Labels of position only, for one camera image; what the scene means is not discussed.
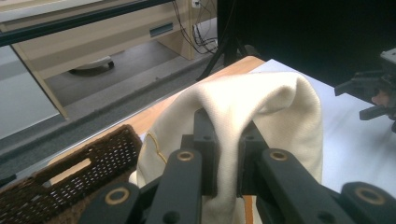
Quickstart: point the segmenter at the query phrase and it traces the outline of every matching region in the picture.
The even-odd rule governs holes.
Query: circular object
[[[110,205],[123,203],[129,198],[129,194],[129,190],[123,187],[113,189],[106,195],[105,201]]]
[[[355,189],[356,195],[367,203],[382,205],[385,203],[385,198],[374,189],[359,187]]]
[[[281,151],[271,152],[270,157],[276,161],[286,161],[288,159],[288,155]]]
[[[194,158],[194,154],[189,151],[182,151],[177,154],[177,158],[180,161],[190,161],[192,158]]]

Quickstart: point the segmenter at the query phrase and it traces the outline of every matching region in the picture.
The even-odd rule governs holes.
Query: white table surface
[[[295,71],[271,60],[251,72]],[[322,185],[341,191],[345,183],[361,181],[396,197],[396,133],[386,116],[360,120],[371,107],[348,94],[334,95],[333,87],[306,76],[321,101],[323,116]]]

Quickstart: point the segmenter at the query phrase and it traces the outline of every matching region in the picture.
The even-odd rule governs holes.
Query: white cloth
[[[220,77],[183,91],[149,129],[136,177],[130,178],[133,183],[141,188],[163,173],[168,156],[180,148],[182,134],[193,133],[194,112],[202,107],[219,139],[219,192],[203,201],[202,223],[244,223],[240,219],[245,211],[236,206],[235,197],[237,149],[242,131],[252,120],[269,147],[293,153],[320,182],[320,102],[302,75],[287,72]]]

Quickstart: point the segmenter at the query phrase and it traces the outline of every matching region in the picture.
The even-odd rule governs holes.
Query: wall outlet
[[[201,7],[201,0],[192,0],[192,7]]]

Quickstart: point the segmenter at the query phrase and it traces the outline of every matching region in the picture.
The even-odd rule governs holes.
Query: black cable
[[[207,9],[207,6],[210,3],[213,5],[214,8],[216,8],[215,4],[213,3],[213,0],[207,1],[206,5],[201,5],[201,9],[199,11],[197,20],[195,22],[195,25],[193,25],[193,31],[194,32],[192,34],[193,34],[194,41],[195,41],[196,45],[198,45],[200,47],[203,47],[204,49],[206,49],[207,52],[210,52],[210,53],[214,54],[213,50],[217,49],[217,46],[215,46],[213,49],[209,49],[207,45],[216,42],[213,39],[217,39],[217,38],[216,37],[212,37],[212,38],[205,39],[205,37],[206,37],[208,32],[206,32],[205,36],[201,36],[200,28],[199,28],[199,24],[200,24],[201,18],[204,15],[205,11],[208,12],[209,18],[212,18],[211,11],[209,9]]]
[[[181,23],[180,13],[179,13],[179,11],[178,11],[178,6],[177,6],[176,1],[173,1],[172,3],[173,3],[173,6],[174,6],[174,9],[175,9],[175,13],[176,13],[176,16],[177,16],[177,21],[178,21],[178,23],[179,23],[179,25],[180,25],[180,32],[181,32],[181,34],[183,35],[183,38],[184,38],[184,39],[195,49],[195,51],[197,51],[199,54],[206,54],[206,53],[208,53],[208,52],[213,53],[213,51],[212,51],[212,50],[208,50],[208,48],[205,48],[205,49],[206,49],[206,52],[201,52],[200,50],[198,50],[198,48],[195,47],[193,41],[190,39],[189,35],[188,35],[187,32],[186,32],[186,29],[184,28],[183,24]]]

